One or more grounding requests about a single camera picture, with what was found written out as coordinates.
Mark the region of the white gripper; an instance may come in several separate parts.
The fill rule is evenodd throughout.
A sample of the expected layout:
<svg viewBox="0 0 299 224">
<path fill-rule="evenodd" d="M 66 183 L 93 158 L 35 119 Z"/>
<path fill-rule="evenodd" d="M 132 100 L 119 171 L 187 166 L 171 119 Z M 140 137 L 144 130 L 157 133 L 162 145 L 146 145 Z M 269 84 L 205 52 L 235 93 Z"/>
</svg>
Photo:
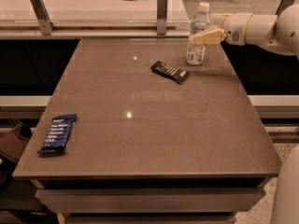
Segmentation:
<svg viewBox="0 0 299 224">
<path fill-rule="evenodd" d="M 251 13 L 211 13 L 211 22 L 219 28 L 191 34 L 189 42 L 193 45 L 218 45 L 225 39 L 230 45 L 244 46 L 251 17 Z"/>
</svg>

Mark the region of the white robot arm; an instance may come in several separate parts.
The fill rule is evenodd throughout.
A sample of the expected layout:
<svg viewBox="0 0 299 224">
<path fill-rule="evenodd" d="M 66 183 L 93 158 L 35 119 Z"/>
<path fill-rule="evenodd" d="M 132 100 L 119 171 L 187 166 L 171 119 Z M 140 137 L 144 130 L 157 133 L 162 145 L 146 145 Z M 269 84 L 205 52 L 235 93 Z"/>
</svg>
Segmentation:
<svg viewBox="0 0 299 224">
<path fill-rule="evenodd" d="M 291 5 L 278 15 L 213 13 L 204 29 L 192 28 L 189 43 L 256 45 L 267 51 L 299 59 L 299 6 Z M 299 146 L 285 157 L 279 171 L 271 224 L 299 224 Z"/>
</svg>

